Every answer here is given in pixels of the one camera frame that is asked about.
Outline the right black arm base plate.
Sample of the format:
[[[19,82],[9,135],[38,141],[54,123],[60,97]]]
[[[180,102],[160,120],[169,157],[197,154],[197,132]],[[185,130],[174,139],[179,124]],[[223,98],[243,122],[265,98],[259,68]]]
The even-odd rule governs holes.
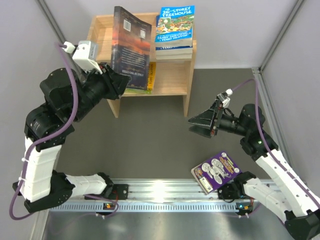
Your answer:
[[[250,197],[245,194],[242,186],[235,183],[227,183],[217,189],[218,198],[227,203],[232,203],[235,200],[249,200]]]

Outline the blue 91-Storey Treehouse book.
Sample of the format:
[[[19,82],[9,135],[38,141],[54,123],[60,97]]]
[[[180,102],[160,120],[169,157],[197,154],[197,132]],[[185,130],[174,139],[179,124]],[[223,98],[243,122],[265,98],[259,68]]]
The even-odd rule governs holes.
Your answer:
[[[155,50],[157,55],[191,54],[194,38],[194,15],[156,16]]]

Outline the dark sunset cover book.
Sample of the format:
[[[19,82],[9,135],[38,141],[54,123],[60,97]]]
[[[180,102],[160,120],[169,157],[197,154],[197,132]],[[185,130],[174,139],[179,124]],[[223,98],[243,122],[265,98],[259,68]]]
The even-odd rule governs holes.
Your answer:
[[[118,74],[131,77],[130,89],[148,89],[151,33],[151,24],[122,6],[114,7],[110,65]]]

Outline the lime green 65-Storey Treehouse book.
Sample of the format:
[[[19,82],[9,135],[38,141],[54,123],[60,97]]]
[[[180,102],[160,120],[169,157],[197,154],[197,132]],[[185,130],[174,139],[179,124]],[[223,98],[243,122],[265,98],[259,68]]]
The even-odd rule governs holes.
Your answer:
[[[144,89],[134,89],[134,88],[126,88],[125,94],[151,94],[152,90],[144,90]]]

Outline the yellow 130-Storey Treehouse book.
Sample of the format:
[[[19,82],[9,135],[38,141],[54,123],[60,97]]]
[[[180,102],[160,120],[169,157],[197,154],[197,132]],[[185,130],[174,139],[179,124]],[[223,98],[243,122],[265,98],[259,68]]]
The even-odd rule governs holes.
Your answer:
[[[152,92],[154,89],[154,83],[156,78],[156,62],[150,62],[149,63],[149,69],[148,69],[148,79],[147,79],[147,91]]]

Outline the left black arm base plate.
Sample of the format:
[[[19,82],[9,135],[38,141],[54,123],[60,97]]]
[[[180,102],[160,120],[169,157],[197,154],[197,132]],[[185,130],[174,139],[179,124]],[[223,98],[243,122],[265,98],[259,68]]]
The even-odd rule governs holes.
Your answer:
[[[103,191],[101,194],[93,194],[93,196],[117,201],[126,200],[128,198],[128,193],[128,184],[113,184],[112,186],[107,186],[106,190]]]

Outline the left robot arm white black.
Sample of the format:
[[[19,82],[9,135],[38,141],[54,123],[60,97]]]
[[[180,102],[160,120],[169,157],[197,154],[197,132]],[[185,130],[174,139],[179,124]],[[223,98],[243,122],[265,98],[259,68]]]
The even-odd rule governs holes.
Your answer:
[[[119,99],[130,82],[128,75],[115,72],[107,63],[85,74],[81,82],[70,68],[51,72],[40,83],[45,102],[25,120],[25,156],[19,181],[12,187],[24,197],[30,214],[62,205],[68,199],[113,194],[114,184],[105,173],[72,176],[54,169],[63,144],[81,121],[101,100]]]

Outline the purple Treehouse book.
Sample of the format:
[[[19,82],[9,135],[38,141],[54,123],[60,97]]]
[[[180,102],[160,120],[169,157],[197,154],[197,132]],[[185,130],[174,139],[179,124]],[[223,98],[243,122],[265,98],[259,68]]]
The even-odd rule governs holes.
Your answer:
[[[242,173],[225,151],[198,164],[190,172],[206,195],[218,190]]]

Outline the blue 26-Storey Treehouse book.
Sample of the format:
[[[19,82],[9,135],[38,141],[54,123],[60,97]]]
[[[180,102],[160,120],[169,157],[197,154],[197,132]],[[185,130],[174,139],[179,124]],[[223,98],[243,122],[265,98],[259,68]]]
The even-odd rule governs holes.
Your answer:
[[[195,6],[165,6],[161,8],[156,25],[157,48],[192,47]]]

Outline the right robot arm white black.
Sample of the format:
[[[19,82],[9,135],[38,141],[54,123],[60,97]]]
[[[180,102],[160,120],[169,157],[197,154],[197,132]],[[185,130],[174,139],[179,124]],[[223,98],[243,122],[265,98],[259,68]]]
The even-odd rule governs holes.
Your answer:
[[[258,200],[278,217],[293,239],[310,240],[320,234],[320,198],[288,164],[277,143],[263,130],[264,122],[257,103],[244,105],[235,116],[219,99],[188,120],[189,130],[203,137],[211,138],[218,131],[241,136],[243,151],[270,176],[278,191],[246,171],[234,178],[234,194]]]

